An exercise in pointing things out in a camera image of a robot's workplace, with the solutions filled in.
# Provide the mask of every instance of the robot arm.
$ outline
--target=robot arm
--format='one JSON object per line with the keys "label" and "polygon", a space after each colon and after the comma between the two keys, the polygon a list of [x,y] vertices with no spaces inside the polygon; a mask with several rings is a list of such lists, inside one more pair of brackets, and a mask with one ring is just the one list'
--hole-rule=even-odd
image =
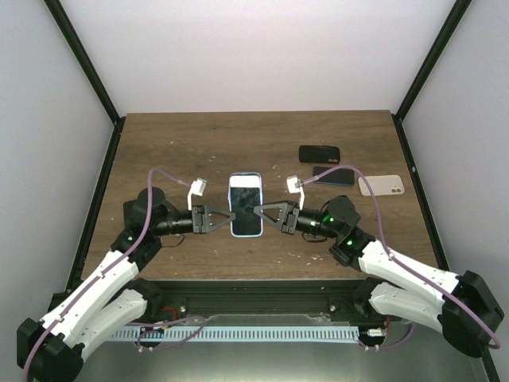
{"label": "robot arm", "polygon": [[[161,311],[158,288],[144,279],[131,281],[159,252],[161,236],[209,233],[235,219],[234,213],[208,205],[178,211],[161,189],[152,188],[147,232],[130,255],[121,259],[141,235],[147,199],[148,190],[144,189],[136,201],[125,203],[131,211],[125,229],[102,263],[68,298],[39,322],[28,318],[19,326],[17,364],[22,368],[36,341],[48,331],[44,346],[35,352],[29,367],[30,374],[40,382],[74,380],[91,353],[116,330],[133,320],[146,322]],[[226,219],[213,224],[214,214]]]}
{"label": "robot arm", "polygon": [[[471,271],[459,276],[438,270],[392,249],[388,255],[379,240],[357,226],[360,215],[348,197],[330,200],[323,210],[307,209],[302,206],[301,188],[299,190],[295,181],[295,177],[289,178],[289,191],[301,193],[299,204],[281,201],[255,207],[254,213],[286,234],[299,231],[334,239],[329,251],[338,263],[388,281],[367,279],[359,288],[356,309],[361,314],[374,310],[421,323],[442,332],[460,352],[470,357],[482,356],[490,341],[486,331],[453,301],[405,271],[396,260],[463,302],[495,332],[503,320],[503,311],[480,276]],[[271,214],[270,210],[275,209],[276,213]]]}

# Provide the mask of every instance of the wooden table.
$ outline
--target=wooden table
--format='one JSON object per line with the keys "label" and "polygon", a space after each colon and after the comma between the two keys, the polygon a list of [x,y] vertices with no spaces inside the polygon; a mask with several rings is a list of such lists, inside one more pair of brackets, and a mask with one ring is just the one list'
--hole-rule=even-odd
{"label": "wooden table", "polygon": [[[341,163],[365,175],[398,174],[406,191],[379,197],[388,244],[423,263],[437,266],[410,174],[389,111],[297,111],[242,113],[131,114],[120,139],[84,268],[88,276],[123,229],[122,203],[146,187],[152,167],[188,182],[202,177],[208,186],[195,204],[228,209],[231,173],[262,175],[264,202],[297,200],[286,191],[286,178],[311,176],[312,164],[298,161],[300,145],[331,145],[341,150]],[[167,199],[186,208],[188,189],[156,175],[154,184]],[[305,206],[319,209],[336,195],[356,205],[359,226],[378,236],[375,210],[359,186],[312,184]],[[163,245],[177,238],[163,238]],[[178,248],[162,248],[142,271],[146,279],[338,279],[363,274],[342,267],[328,253],[332,241],[306,243],[266,226],[258,238],[235,238],[229,227],[209,235],[186,236]]]}

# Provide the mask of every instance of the black smartphone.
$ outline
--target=black smartphone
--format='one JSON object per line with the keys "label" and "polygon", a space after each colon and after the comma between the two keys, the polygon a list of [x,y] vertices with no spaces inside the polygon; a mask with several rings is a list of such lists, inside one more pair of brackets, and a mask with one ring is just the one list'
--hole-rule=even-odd
{"label": "black smartphone", "polygon": [[335,146],[299,146],[299,161],[336,164],[340,162],[340,149]]}
{"label": "black smartphone", "polygon": [[[330,167],[315,166],[313,167],[313,176],[320,175]],[[332,173],[328,173],[323,178],[318,179],[315,183],[324,185],[347,185],[353,186],[356,183],[356,175],[353,170],[339,169]]]}

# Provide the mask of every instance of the black cable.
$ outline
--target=black cable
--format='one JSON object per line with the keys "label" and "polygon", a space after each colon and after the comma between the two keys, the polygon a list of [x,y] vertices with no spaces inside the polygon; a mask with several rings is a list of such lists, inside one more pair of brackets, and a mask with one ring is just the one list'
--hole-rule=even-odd
{"label": "black cable", "polygon": [[303,232],[301,234],[301,236],[302,236],[302,239],[304,239],[304,241],[307,241],[308,243],[325,243],[327,241],[326,237],[324,237],[323,239],[308,240],[308,239],[305,238],[306,236],[311,236],[313,238],[316,238],[316,236],[310,235],[310,234],[305,233],[305,232]]}
{"label": "black cable", "polygon": [[175,244],[175,245],[163,245],[161,248],[176,248],[176,247],[178,247],[179,245],[181,245],[184,242],[184,239],[185,239],[185,236],[181,235],[181,241],[179,241],[177,244]]}

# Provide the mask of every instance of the black metal frame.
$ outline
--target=black metal frame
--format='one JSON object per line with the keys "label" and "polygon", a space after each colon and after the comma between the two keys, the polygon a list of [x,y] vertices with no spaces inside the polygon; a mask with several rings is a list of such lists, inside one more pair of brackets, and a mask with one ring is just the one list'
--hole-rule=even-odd
{"label": "black metal frame", "polygon": [[[472,0],[456,0],[453,8],[449,12],[449,16],[446,18],[444,25],[437,35],[435,42],[429,50],[428,55],[424,59],[418,74],[411,84],[410,89],[406,93],[398,112],[393,115],[394,126],[398,133],[398,138],[405,155],[406,164],[408,165],[412,182],[414,183],[414,188],[418,196],[422,215],[429,233],[433,251],[437,258],[438,266],[446,270],[449,269],[447,259],[445,258],[445,253],[441,246],[437,228],[433,222],[433,216],[425,198],[424,189],[422,188],[417,167],[414,163],[408,142],[406,141],[402,122],[414,101],[417,99],[419,92],[424,86],[429,74],[432,72],[434,65],[437,63],[441,53],[447,45],[450,37],[453,35],[454,30],[458,26],[471,1]],[[80,244],[72,265],[71,274],[69,275],[67,283],[68,291],[60,295],[61,297],[64,297],[65,294],[80,283],[95,223],[97,222],[97,216],[99,215],[104,192],[106,191],[111,167],[120,142],[125,117],[120,118],[116,111],[115,106],[111,102],[110,96],[107,94],[106,88],[103,86],[97,71],[88,57],[85,48],[81,44],[81,41],[74,30],[72,23],[68,19],[60,1],[45,0],[45,3],[55,18],[56,23],[60,27],[62,34],[71,47],[71,50],[74,52],[76,59],[89,79],[91,86],[94,88],[99,100],[104,106],[104,109],[115,125],[111,135],[110,144],[108,146],[107,155],[104,159],[99,180],[95,188],[94,197],[87,215]],[[328,307],[331,306],[332,302],[334,302],[335,307],[336,305],[344,306],[344,308],[341,307],[338,312],[332,314],[332,317],[335,316],[336,320],[345,319],[359,325],[367,325],[370,323],[369,319],[360,318],[358,314],[356,316],[353,315],[355,311],[352,310],[352,292],[360,284],[359,280],[299,280],[291,282],[239,282],[233,280],[215,282],[160,281],[157,282],[157,284],[169,294],[177,296],[180,300],[185,301],[188,309],[195,314],[218,314],[221,312],[228,312],[230,314],[249,314],[254,312],[258,314],[273,314],[274,311],[277,313],[320,314],[324,313],[323,310],[327,310]],[[235,300],[234,304],[229,302],[232,299]],[[232,307],[235,304],[240,307],[233,310]],[[492,382],[500,381],[493,364],[491,354],[488,351],[483,356],[483,363],[489,380]]]}

